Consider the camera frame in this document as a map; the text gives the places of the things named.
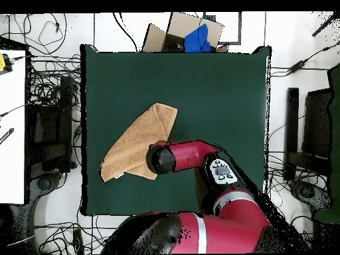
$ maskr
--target dark green tabletop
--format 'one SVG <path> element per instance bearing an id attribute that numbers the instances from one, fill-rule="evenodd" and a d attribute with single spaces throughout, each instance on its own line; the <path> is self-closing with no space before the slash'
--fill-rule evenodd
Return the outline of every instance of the dark green tabletop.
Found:
<path id="1" fill-rule="evenodd" d="M 256 54 L 101 53 L 86 45 L 81 51 L 86 214 L 199 211 L 193 170 L 154 181 L 130 174 L 106 183 L 100 178 L 108 150 L 157 102 L 178 109 L 169 140 L 217 143 L 262 190 L 268 48 Z"/>

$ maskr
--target cardboard box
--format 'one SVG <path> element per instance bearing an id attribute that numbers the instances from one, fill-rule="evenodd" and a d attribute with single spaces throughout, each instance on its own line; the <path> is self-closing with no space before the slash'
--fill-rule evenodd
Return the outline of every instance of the cardboard box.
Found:
<path id="1" fill-rule="evenodd" d="M 226 52 L 227 44 L 217 48 L 223 29 L 222 24 L 178 12 L 171 14 L 166 33 L 152 23 L 149 24 L 144 39 L 143 52 L 161 52 L 167 44 L 184 45 L 184 38 L 204 24 L 208 27 L 207 40 L 212 52 Z"/>

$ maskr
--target tan cloth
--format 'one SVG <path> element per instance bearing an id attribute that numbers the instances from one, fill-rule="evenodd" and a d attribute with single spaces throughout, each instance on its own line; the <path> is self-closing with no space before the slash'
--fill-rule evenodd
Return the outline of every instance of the tan cloth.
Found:
<path id="1" fill-rule="evenodd" d="M 100 171 L 104 182 L 125 172 L 155 180 L 157 175 L 147 168 L 146 153 L 149 145 L 167 141 L 176 115 L 176 108 L 154 104 L 138 117 L 106 154 Z"/>

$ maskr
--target white table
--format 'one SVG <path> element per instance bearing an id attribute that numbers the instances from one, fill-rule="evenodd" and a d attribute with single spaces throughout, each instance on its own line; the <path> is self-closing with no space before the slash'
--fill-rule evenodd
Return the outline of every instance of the white table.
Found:
<path id="1" fill-rule="evenodd" d="M 24 56 L 23 50 L 0 50 L 10 58 Z M 13 71 L 0 75 L 0 114 L 25 104 L 25 59 Z M 23 204 L 25 190 L 25 107 L 4 116 L 0 138 L 14 132 L 0 145 L 0 203 Z"/>

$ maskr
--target cable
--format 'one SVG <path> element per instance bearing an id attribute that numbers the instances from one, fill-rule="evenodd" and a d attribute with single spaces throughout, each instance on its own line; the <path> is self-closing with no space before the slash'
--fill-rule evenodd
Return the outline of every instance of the cable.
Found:
<path id="1" fill-rule="evenodd" d="M 91 255 L 93 254 L 93 215 L 91 216 Z"/>
<path id="2" fill-rule="evenodd" d="M 45 240 L 45 242 L 43 242 L 43 243 L 39 246 L 39 254 L 44 250 L 45 246 L 46 246 L 48 243 L 53 242 L 53 243 L 55 243 L 55 244 L 57 245 L 57 248 L 58 248 L 57 251 L 59 251 L 60 254 L 62 254 L 63 251 L 66 251 L 67 255 L 70 255 L 70 253 L 69 253 L 69 251 L 68 251 L 67 248 L 68 248 L 69 246 L 74 246 L 74 244 L 73 244 L 73 242 L 67 241 L 67 239 L 66 239 L 66 237 L 65 237 L 65 235 L 64 235 L 64 232 L 65 232 L 66 230 L 70 230 L 70 229 L 74 228 L 75 226 L 77 226 L 78 228 L 80 228 L 81 231 L 83 231 L 85 234 L 87 234 L 87 235 L 89 235 L 89 236 L 92 237 L 92 244 L 93 244 L 93 242 L 99 242 L 99 243 L 100 243 L 100 246 L 104 246 L 103 243 L 100 242 L 100 239 L 98 239 L 96 236 L 93 235 L 93 231 L 92 231 L 92 234 L 86 232 L 86 231 L 84 230 L 84 228 L 82 228 L 78 223 L 70 223 L 70 222 L 68 222 L 67 224 L 71 224 L 71 225 L 68 226 L 68 227 L 63 227 L 63 228 L 62 228 L 62 227 L 59 227 L 53 234 L 51 234 L 51 235 Z M 56 238 L 56 235 L 58 235 L 58 234 L 63 235 L 63 238 Z M 61 240 L 61 241 L 64 243 L 65 248 L 64 248 L 63 250 L 61 250 L 61 249 L 59 248 L 58 244 L 56 243 L 56 240 Z"/>
<path id="3" fill-rule="evenodd" d="M 80 135 L 81 135 L 81 125 L 79 125 L 76 129 L 76 131 L 74 132 L 74 136 L 73 136 L 73 141 L 72 141 L 72 144 L 73 144 L 73 148 L 74 148 L 74 152 L 76 154 L 76 159 L 77 159 L 77 162 L 79 163 L 80 166 L 82 166 L 81 162 L 79 161 L 79 158 L 78 158 L 78 154 L 77 154 L 77 150 L 76 150 L 76 142 L 79 140 L 80 138 Z"/>
<path id="4" fill-rule="evenodd" d="M 66 174 L 66 175 L 65 175 L 64 184 L 62 184 L 60 187 L 56 188 L 56 190 L 57 190 L 57 189 L 61 189 L 61 188 L 63 188 L 63 186 L 65 185 L 66 179 L 67 179 L 67 175 L 68 175 L 68 174 Z"/>
<path id="5" fill-rule="evenodd" d="M 35 235 L 30 236 L 29 238 L 25 238 L 25 239 L 23 239 L 23 240 L 20 240 L 20 241 L 18 241 L 18 242 L 14 242 L 14 243 L 12 243 L 12 244 L 8 244 L 7 246 L 12 246 L 12 245 L 15 245 L 15 244 L 20 244 L 20 243 L 26 242 L 27 240 L 30 240 L 30 239 L 32 239 L 32 238 L 34 238 L 34 237 L 35 237 Z"/>
<path id="6" fill-rule="evenodd" d="M 18 28 L 19 28 L 21 34 L 24 36 L 25 44 L 29 45 L 31 48 L 37 50 L 38 52 L 40 52 L 40 53 L 42 53 L 42 54 L 51 55 L 51 54 L 53 54 L 54 52 L 56 52 L 57 50 L 59 50 L 59 48 L 62 46 L 62 44 L 64 43 L 64 41 L 65 41 L 65 39 L 66 39 L 67 19 L 66 19 L 66 15 L 65 15 L 65 14 L 63 14 L 63 15 L 64 15 L 64 19 L 65 19 L 65 30 L 64 30 L 64 34 L 63 34 L 62 31 L 60 30 L 60 28 L 59 28 L 59 23 L 58 23 L 57 21 L 56 21 L 55 24 L 52 23 L 51 21 L 47 21 L 47 22 L 45 23 L 44 27 L 42 28 L 40 34 L 39 34 L 39 38 L 38 38 L 39 42 L 37 42 L 37 41 L 35 41 L 35 40 L 33 40 L 33 39 L 30 39 L 29 37 L 26 36 L 26 34 L 28 34 L 28 33 L 31 31 L 31 20 L 29 19 L 29 16 L 30 16 L 30 15 L 27 15 L 27 16 L 25 17 L 25 19 L 24 19 L 24 23 L 23 23 L 23 32 L 22 32 L 22 30 L 21 30 L 21 28 L 20 28 L 20 26 L 19 26 L 19 24 L 18 24 L 16 18 L 15 18 L 15 22 L 16 22 L 16 24 L 17 24 L 17 26 L 18 26 Z M 30 24 L 30 31 L 26 33 L 26 32 L 25 32 L 25 22 L 26 22 L 27 19 L 28 19 L 29 24 Z M 47 44 L 43 44 L 43 43 L 41 42 L 41 40 L 40 40 L 40 37 L 41 37 L 41 35 L 42 35 L 43 31 L 44 31 L 44 28 L 46 27 L 46 25 L 47 25 L 48 23 L 54 24 L 55 27 L 56 27 L 56 31 L 60 31 L 60 33 L 62 34 L 62 37 L 61 37 L 60 39 L 58 39 L 58 40 L 49 42 L 49 43 L 47 43 Z M 47 53 L 45 53 L 45 52 L 43 52 L 43 51 L 41 51 L 41 50 L 39 50 L 39 49 L 37 49 L 37 48 L 31 46 L 30 44 L 27 43 L 27 40 L 26 40 L 26 39 L 29 39 L 29 40 L 33 41 L 34 43 L 41 45 L 42 47 L 44 47 L 44 49 L 47 51 Z M 48 51 L 48 49 L 46 48 L 46 46 L 47 46 L 47 45 L 50 45 L 50 44 L 52 44 L 52 43 L 58 42 L 58 41 L 62 41 L 61 44 L 60 44 L 55 50 L 53 50 L 53 51 Z"/>
<path id="7" fill-rule="evenodd" d="M 298 120 L 301 119 L 301 118 L 304 118 L 304 117 L 305 117 L 305 114 L 304 114 L 303 116 L 300 116 L 300 117 L 298 118 Z M 286 125 L 287 125 L 287 122 L 286 122 L 283 126 L 279 127 L 277 130 L 275 130 L 274 132 L 272 132 L 272 133 L 270 134 L 270 136 L 269 136 L 268 142 L 270 141 L 270 138 L 273 136 L 273 134 L 274 134 L 275 132 L 277 132 L 277 131 L 280 130 L 281 128 L 285 127 Z"/>
<path id="8" fill-rule="evenodd" d="M 286 166 L 288 166 L 288 167 L 291 167 L 291 168 L 295 169 L 296 171 L 300 171 L 300 172 L 303 171 L 303 172 L 305 172 L 305 173 L 310 172 L 310 173 L 313 173 L 315 176 L 320 176 L 320 177 L 322 177 L 320 174 L 317 174 L 316 172 L 314 172 L 314 171 L 312 171 L 312 170 L 296 168 L 296 167 L 294 167 L 293 165 L 290 165 L 290 164 L 288 164 L 288 163 L 285 163 L 282 159 L 280 159 L 280 158 L 278 158 L 278 157 L 274 157 L 273 155 L 268 155 L 268 156 L 273 157 L 274 159 L 277 159 L 277 160 L 281 161 L 282 163 L 278 163 L 278 162 L 275 162 L 275 161 L 268 161 L 268 162 L 275 163 L 275 164 L 280 164 L 280 165 L 286 165 Z"/>
<path id="9" fill-rule="evenodd" d="M 62 224 L 74 224 L 73 222 L 63 222 L 63 223 L 54 223 L 54 224 L 47 224 L 47 225 L 35 225 L 34 229 L 41 229 L 41 228 L 68 228 L 65 226 L 61 226 Z M 91 227 L 82 227 L 84 230 L 91 230 Z M 103 230 L 115 230 L 117 228 L 111 228 L 111 227 L 98 227 L 98 229 L 103 229 Z"/>
<path id="10" fill-rule="evenodd" d="M 305 216 L 305 215 L 299 215 L 299 216 L 296 216 L 291 222 L 290 222 L 290 225 L 292 226 L 294 221 L 298 218 L 306 218 L 306 219 L 309 219 L 311 222 L 313 222 L 313 219 L 308 217 L 308 216 Z"/>
<path id="11" fill-rule="evenodd" d="M 97 219 L 96 219 L 96 229 L 99 232 L 100 238 L 103 239 L 102 233 L 99 231 L 99 228 L 98 228 L 98 225 L 97 225 L 98 217 L 99 217 L 99 215 L 97 215 Z"/>
<path id="12" fill-rule="evenodd" d="M 137 45 L 135 44 L 135 41 L 132 39 L 131 36 L 129 36 L 129 34 L 126 32 L 126 30 L 123 29 L 123 27 L 120 25 L 120 22 L 117 20 L 116 15 L 114 13 L 112 13 L 112 15 L 114 16 L 116 23 L 120 26 L 120 29 L 127 35 L 127 37 L 129 37 L 131 39 L 133 45 L 135 46 L 135 52 L 138 52 Z"/>
<path id="13" fill-rule="evenodd" d="M 309 61 L 311 58 L 313 58 L 315 55 L 319 54 L 320 52 L 325 52 L 325 51 L 329 50 L 330 48 L 333 48 L 333 47 L 335 47 L 335 46 L 337 46 L 337 45 L 339 45 L 339 44 L 340 44 L 340 41 L 337 42 L 337 43 L 335 43 L 335 44 L 332 45 L 332 46 L 325 47 L 325 48 L 323 48 L 323 49 L 321 49 L 321 50 L 315 52 L 314 54 L 312 54 L 309 58 L 307 58 L 307 59 L 305 59 L 305 60 L 301 60 L 301 61 L 297 62 L 296 64 L 294 64 L 293 66 L 291 66 L 291 67 L 287 70 L 287 74 L 285 74 L 285 75 L 281 75 L 281 76 L 278 76 L 278 75 L 271 75 L 270 78 L 271 78 L 271 77 L 285 77 L 285 76 L 288 76 L 288 75 L 290 75 L 290 74 L 292 74 L 292 73 L 294 73 L 294 72 L 297 72 L 298 70 L 302 69 L 302 67 L 306 64 L 306 62 Z"/>
<path id="14" fill-rule="evenodd" d="M 29 105 L 29 104 L 30 104 L 30 102 L 27 103 L 27 104 L 25 104 L 25 105 L 22 105 L 22 106 L 18 106 L 18 107 L 16 107 L 16 108 L 13 108 L 13 109 L 10 110 L 9 112 L 5 112 L 5 113 L 3 113 L 3 114 L 0 114 L 0 119 L 3 118 L 4 116 L 6 116 L 7 114 L 11 113 L 12 111 L 17 110 L 18 108 L 22 108 L 23 106 L 27 106 L 27 105 Z"/>

